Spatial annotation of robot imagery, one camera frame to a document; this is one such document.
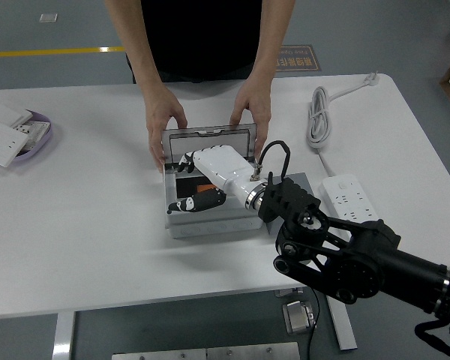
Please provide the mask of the person's right hand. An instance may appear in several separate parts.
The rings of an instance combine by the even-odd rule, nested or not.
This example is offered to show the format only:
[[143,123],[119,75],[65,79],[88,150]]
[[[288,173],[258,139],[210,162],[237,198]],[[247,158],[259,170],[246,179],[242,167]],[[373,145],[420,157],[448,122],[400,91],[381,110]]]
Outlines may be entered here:
[[148,131],[148,148],[159,172],[165,163],[162,131],[170,119],[175,119],[178,129],[188,126],[185,111],[176,96],[161,82],[146,89],[145,120]]

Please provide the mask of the person's left hand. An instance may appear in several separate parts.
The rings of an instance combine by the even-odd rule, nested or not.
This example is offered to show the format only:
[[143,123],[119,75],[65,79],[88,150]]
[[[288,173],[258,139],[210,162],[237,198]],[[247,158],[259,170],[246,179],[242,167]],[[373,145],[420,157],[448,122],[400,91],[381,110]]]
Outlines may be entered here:
[[256,124],[256,139],[254,146],[255,157],[258,158],[263,150],[269,132],[271,111],[270,79],[260,79],[251,74],[238,91],[229,124],[238,125],[245,110],[251,113]]

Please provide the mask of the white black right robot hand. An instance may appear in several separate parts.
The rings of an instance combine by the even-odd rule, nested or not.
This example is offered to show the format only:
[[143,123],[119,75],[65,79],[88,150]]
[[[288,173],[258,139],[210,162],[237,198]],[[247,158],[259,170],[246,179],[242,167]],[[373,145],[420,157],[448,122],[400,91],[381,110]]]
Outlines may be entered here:
[[168,205],[173,212],[202,212],[222,206],[228,195],[236,197],[248,210],[260,208],[259,201],[266,181],[254,173],[255,168],[232,146],[214,145],[184,154],[178,162],[178,171],[199,170],[214,187]]

